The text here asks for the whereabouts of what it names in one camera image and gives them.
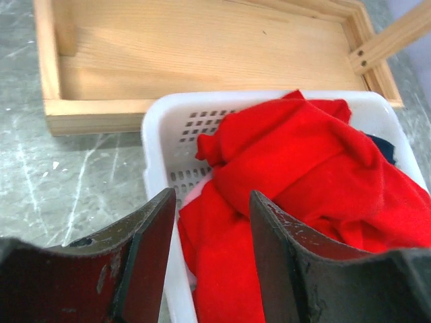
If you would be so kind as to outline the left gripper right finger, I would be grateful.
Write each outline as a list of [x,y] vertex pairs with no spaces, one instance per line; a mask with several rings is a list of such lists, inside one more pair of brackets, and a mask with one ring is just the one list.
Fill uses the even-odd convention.
[[373,254],[335,241],[250,195],[267,322],[429,322],[430,250]]

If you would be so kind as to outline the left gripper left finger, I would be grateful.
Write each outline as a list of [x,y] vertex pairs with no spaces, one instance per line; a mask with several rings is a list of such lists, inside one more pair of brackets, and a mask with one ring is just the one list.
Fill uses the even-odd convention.
[[2,322],[157,322],[176,209],[171,188],[68,246],[1,239]]

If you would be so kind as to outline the red t shirt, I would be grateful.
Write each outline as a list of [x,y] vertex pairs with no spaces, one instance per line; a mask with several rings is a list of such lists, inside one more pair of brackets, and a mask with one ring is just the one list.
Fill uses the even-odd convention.
[[267,322],[255,263],[250,195],[258,191],[323,235],[373,254],[430,250],[430,195],[350,125],[344,100],[299,91],[225,116],[197,139],[211,167],[179,212],[200,322]]

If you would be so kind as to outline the navy blue t shirt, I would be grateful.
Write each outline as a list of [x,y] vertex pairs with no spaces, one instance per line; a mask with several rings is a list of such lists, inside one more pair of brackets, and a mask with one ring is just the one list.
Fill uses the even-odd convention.
[[395,146],[392,143],[374,135],[367,134],[366,136],[373,141],[373,143],[378,147],[383,157],[390,164],[395,165],[397,163],[395,160]]

